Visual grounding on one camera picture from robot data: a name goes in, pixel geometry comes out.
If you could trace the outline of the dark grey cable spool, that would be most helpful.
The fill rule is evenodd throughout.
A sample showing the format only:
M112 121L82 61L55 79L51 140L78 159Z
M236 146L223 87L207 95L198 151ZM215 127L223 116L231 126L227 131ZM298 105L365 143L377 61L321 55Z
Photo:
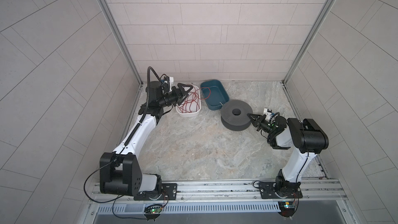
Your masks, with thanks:
M221 108L221 122L229 130L243 131L251 125L248 114L252 114L251 106L241 100L230 100Z

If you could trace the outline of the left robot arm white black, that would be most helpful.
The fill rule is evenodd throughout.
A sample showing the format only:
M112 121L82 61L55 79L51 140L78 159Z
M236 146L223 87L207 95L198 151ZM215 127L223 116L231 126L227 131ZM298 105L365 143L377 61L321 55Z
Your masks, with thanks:
M181 105L193 92L192 85L179 83L172 86L170 77L159 76L147 68L146 101L138 112L134 127L112 151L105 152L99 160L100 192L108 195L156 199L163 194L162 179L157 174L144 174L138 157L162 116L165 107Z

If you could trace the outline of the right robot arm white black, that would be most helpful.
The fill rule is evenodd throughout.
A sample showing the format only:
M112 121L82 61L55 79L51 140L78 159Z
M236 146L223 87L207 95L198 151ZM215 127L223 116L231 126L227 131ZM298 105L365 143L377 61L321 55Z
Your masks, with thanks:
M329 146L329 139L314 119L288 118L273 115L247 115L260 133L266 132L266 141L272 149L289 150L287 164L278 172L274 182L254 181L262 199L302 197L300 185L309 163Z

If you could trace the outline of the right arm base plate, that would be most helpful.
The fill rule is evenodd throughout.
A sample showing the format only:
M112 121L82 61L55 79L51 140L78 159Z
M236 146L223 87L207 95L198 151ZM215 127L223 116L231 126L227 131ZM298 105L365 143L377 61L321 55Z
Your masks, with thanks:
M291 183L289 181L260 181L258 188L262 199L301 199L301 182Z

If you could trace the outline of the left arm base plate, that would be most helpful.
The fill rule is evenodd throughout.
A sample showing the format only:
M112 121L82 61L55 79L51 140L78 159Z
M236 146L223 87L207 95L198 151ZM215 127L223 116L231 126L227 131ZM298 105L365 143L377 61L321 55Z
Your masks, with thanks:
M143 191L134 196L134 201L163 201L176 200L176 183L162 183L161 188L156 187L155 191Z

